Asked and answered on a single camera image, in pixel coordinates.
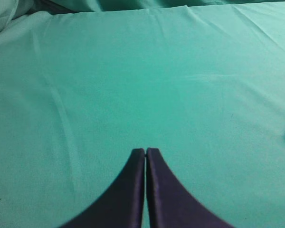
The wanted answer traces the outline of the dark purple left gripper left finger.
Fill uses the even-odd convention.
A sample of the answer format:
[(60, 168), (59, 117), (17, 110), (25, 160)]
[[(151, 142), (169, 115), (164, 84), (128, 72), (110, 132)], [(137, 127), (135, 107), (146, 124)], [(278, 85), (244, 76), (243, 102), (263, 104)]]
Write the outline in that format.
[(140, 228), (144, 205), (144, 149), (133, 149), (108, 189), (63, 228)]

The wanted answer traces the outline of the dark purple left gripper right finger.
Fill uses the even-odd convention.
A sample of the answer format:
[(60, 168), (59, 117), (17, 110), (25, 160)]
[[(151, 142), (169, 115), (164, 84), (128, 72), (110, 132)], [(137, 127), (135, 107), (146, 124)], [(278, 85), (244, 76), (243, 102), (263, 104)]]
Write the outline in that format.
[(180, 183), (161, 152), (146, 153), (146, 192), (151, 228), (231, 228)]

